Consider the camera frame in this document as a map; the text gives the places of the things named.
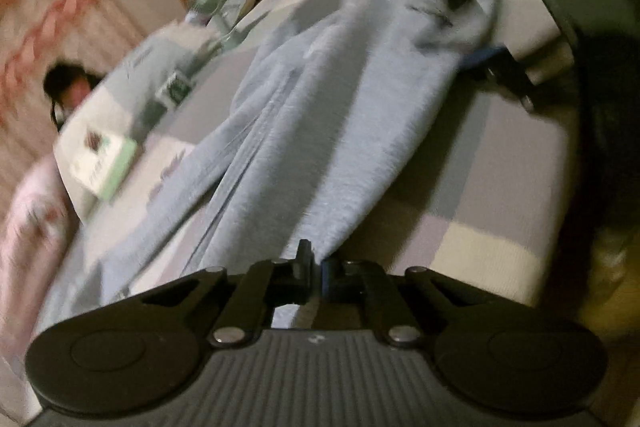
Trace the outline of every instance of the bed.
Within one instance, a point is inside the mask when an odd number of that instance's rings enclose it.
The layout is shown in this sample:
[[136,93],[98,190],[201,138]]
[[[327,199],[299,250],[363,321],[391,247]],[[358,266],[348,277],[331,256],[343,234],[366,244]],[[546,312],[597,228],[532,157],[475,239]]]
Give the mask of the bed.
[[[48,327],[64,307],[66,294],[60,288],[84,282],[100,258],[143,222],[150,203],[180,163],[226,120],[260,44],[304,1],[258,3],[239,24],[244,31],[242,44],[208,60],[196,75],[197,87],[191,96],[146,129],[143,154],[113,201],[92,203],[76,194],[83,226],[46,299],[36,333]],[[131,121],[129,110],[118,105],[121,99],[114,93],[141,68],[149,68],[145,70],[149,76],[166,77],[171,65],[154,69],[160,67],[160,60],[153,57],[179,62],[197,54],[212,38],[206,30],[184,23],[160,30],[116,68],[109,87],[92,95],[95,107],[101,107],[92,113],[92,121],[114,126],[115,132],[135,134],[136,122]],[[492,39],[494,44],[506,45],[516,58],[527,57],[550,42],[559,62],[564,64],[570,55],[542,0],[503,0]],[[66,133],[73,134],[73,126]],[[533,116],[498,89],[460,80],[449,91],[427,138],[336,255],[377,261],[392,273],[402,273],[408,266],[430,266],[534,305],[572,193],[576,142],[573,109]],[[56,159],[65,184],[70,184],[63,173],[66,154],[61,139]],[[132,292],[180,276],[198,240],[193,231],[204,212],[205,207],[199,206],[152,263],[126,267],[136,278]],[[24,383],[18,386],[28,392]],[[28,403],[25,417],[37,410],[33,395]]]

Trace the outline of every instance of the ribbed gray surface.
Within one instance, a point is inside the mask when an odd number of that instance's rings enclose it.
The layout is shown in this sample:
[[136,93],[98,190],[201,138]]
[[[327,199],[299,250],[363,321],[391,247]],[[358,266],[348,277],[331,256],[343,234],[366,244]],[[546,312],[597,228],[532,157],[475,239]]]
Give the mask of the ribbed gray surface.
[[[213,356],[200,378],[157,409],[113,421],[45,412],[34,427],[531,426],[478,412],[449,393],[420,354],[370,331],[265,331]],[[588,413],[538,427],[600,427]]]

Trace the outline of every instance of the pink clothing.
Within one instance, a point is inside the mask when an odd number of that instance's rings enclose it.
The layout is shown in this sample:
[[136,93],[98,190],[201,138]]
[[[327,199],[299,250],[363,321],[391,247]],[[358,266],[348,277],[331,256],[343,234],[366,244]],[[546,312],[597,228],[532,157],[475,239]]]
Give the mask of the pink clothing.
[[0,236],[0,358],[24,360],[38,312],[77,217],[52,154],[17,187]]

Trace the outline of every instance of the green fan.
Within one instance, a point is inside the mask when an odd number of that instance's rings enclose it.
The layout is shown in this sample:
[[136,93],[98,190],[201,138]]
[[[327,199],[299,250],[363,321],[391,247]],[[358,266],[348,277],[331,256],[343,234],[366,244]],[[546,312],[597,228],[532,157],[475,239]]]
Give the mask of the green fan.
[[227,24],[222,16],[224,3],[225,0],[187,0],[189,10],[203,17],[208,17],[213,21],[222,35],[222,45],[225,49],[229,49],[237,46],[239,43],[234,35],[233,28],[229,27],[229,24]]

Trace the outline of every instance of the curtain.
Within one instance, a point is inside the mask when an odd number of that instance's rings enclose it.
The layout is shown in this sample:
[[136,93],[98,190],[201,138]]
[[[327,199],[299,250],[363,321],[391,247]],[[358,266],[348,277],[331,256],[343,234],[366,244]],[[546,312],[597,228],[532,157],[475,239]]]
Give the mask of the curtain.
[[113,0],[0,0],[0,219],[56,139],[47,69],[64,59],[107,73],[142,39]]

